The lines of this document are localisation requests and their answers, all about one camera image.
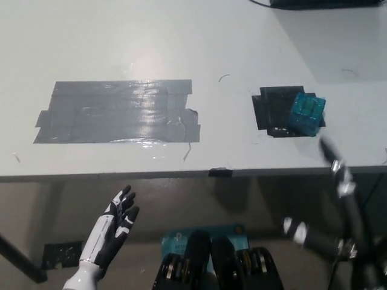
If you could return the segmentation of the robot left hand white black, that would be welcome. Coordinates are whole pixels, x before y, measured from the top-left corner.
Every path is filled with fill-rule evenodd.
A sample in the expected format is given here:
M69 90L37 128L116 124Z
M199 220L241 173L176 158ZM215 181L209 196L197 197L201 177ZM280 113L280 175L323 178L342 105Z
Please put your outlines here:
M80 255L106 272L126 241L140 208L134 204L136 193L127 185L119 191L97 219Z

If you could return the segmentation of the robot right hand black silver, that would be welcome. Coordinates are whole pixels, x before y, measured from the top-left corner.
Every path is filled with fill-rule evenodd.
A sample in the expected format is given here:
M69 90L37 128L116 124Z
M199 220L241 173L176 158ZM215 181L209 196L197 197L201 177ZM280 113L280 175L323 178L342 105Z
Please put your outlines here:
M377 257L377 246L360 204L357 183L332 142L321 137L319 147L330 165L334 193L344 221L343 235L331 237L291 217L284 218L284 234L303 248L334 260L332 272L338 263L350 262L352 289L386 289L386 272Z

